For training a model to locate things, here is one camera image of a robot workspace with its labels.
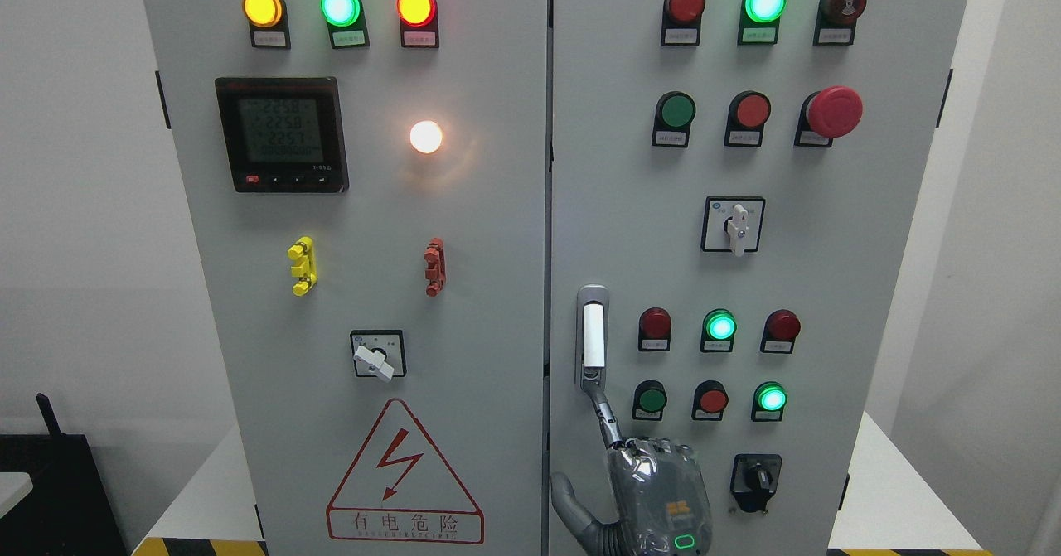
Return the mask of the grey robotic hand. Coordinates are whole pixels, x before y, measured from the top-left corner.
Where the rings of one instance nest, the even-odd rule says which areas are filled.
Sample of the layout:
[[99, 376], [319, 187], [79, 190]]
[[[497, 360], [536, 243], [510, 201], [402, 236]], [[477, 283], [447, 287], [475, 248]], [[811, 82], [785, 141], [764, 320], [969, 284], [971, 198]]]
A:
[[623, 438], [601, 368], [584, 367], [580, 387], [598, 416], [620, 518], [601, 522], [559, 471], [550, 476], [554, 512], [588, 555], [705, 555], [711, 508], [695, 451], [667, 438]]

